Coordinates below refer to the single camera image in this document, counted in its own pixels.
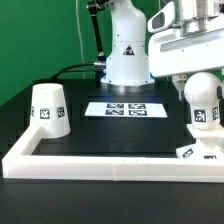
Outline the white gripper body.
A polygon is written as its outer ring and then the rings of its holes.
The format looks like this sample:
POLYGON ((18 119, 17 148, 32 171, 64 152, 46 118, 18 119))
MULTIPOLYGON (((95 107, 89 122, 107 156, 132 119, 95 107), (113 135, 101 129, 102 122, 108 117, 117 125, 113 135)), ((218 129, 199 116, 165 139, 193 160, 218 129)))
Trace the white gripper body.
POLYGON ((167 1, 148 31, 154 77, 224 68, 224 1, 167 1))

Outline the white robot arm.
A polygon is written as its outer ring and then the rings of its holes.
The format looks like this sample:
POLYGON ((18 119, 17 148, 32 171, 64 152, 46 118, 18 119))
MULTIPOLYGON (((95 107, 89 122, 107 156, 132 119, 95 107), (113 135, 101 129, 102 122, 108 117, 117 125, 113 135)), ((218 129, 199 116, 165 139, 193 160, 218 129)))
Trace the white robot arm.
POLYGON ((108 0, 112 52, 101 83, 118 91, 157 77, 224 68, 224 0, 163 0, 147 19, 131 0, 108 0))

